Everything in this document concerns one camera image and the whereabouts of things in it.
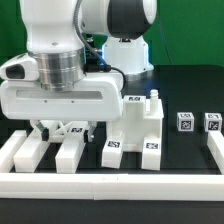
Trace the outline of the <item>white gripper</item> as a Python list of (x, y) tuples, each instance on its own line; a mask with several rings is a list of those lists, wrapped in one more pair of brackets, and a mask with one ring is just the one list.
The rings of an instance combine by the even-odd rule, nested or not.
[(87, 72), (70, 91), (44, 90), (37, 62), (27, 53), (0, 67), (0, 106), (9, 119), (32, 120), (43, 141), (49, 129), (40, 120), (89, 121), (87, 140), (92, 142), (97, 121), (113, 121), (123, 111), (123, 77), (118, 72)]

